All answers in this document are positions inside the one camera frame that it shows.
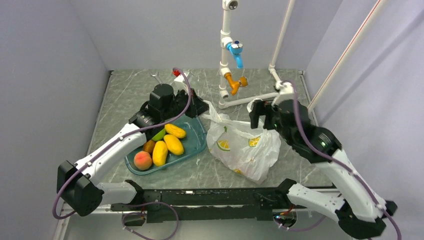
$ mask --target orange faucet handle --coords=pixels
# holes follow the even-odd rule
[[[224,75],[224,78],[228,81],[228,85],[231,87],[231,95],[236,95],[240,87],[240,82],[234,81],[233,77],[231,77],[231,73],[229,72]]]
[[[248,79],[245,76],[240,77],[240,84],[242,87],[246,87],[248,85]]]

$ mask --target mango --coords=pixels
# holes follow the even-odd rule
[[[175,155],[181,155],[184,153],[183,144],[176,136],[167,134],[163,137],[163,140],[165,141],[166,147],[171,153]]]
[[[152,158],[150,157],[150,153],[146,151],[138,152],[134,157],[134,165],[139,170],[147,170],[152,166]]]
[[[165,131],[165,128],[164,128],[160,132],[158,132],[155,136],[153,136],[151,138],[151,140],[153,140],[155,142],[162,140],[164,138],[165,134],[167,134],[167,132]]]
[[[174,135],[179,139],[183,139],[186,137],[187,133],[182,128],[175,126],[174,124],[165,124],[165,131],[168,134]]]
[[[155,144],[156,144],[156,142],[153,141],[153,140],[147,141],[143,145],[143,151],[148,152],[149,154],[152,154],[153,153],[153,149],[155,149]]]
[[[168,148],[164,141],[157,141],[154,145],[152,159],[156,167],[163,166],[167,161]]]

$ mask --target marble countertop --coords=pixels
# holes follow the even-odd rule
[[[159,71],[159,76],[170,84],[175,78],[170,69],[115,70],[109,80],[97,127],[94,132],[90,152],[113,137],[136,113],[140,106],[149,100],[149,94],[157,81],[150,73]],[[217,69],[185,69],[193,73],[190,82],[199,97],[211,101],[220,113],[228,114],[232,120],[249,121],[246,104],[226,109],[218,108],[220,76]],[[233,69],[233,78],[247,77],[249,86],[241,88],[228,101],[271,93],[275,80],[267,69]],[[282,80],[295,80],[298,86],[299,100],[308,104],[306,92],[298,71],[294,69],[277,70]],[[210,121],[201,118],[206,129]],[[258,185],[224,166],[212,156],[208,148],[197,156],[148,175],[131,173],[124,160],[113,167],[103,178],[103,182],[120,183],[130,179],[144,189],[194,189],[194,188],[253,188],[276,187],[284,179],[293,179],[308,187],[331,186],[331,181],[312,166],[306,159],[295,153],[290,146],[281,141],[278,161],[268,172],[266,180]]]

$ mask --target lemon print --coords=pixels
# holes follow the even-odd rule
[[[218,145],[218,148],[222,151],[229,151],[230,145],[228,144],[228,140],[219,140],[216,142],[216,145]]]
[[[259,142],[259,139],[261,139],[260,136],[249,139],[249,147],[256,147]]]

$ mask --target white wall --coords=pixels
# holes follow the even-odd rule
[[[58,166],[85,156],[107,81],[67,0],[0,1],[1,239],[52,239]]]
[[[306,69],[313,96],[373,6],[344,0]],[[399,209],[403,239],[423,239],[424,2],[389,0],[315,108],[320,124]],[[382,239],[396,239],[387,222]]]
[[[218,68],[221,0],[71,0],[109,69]],[[277,68],[305,70],[342,0],[297,0]],[[231,36],[246,68],[267,68],[288,0],[241,0]]]

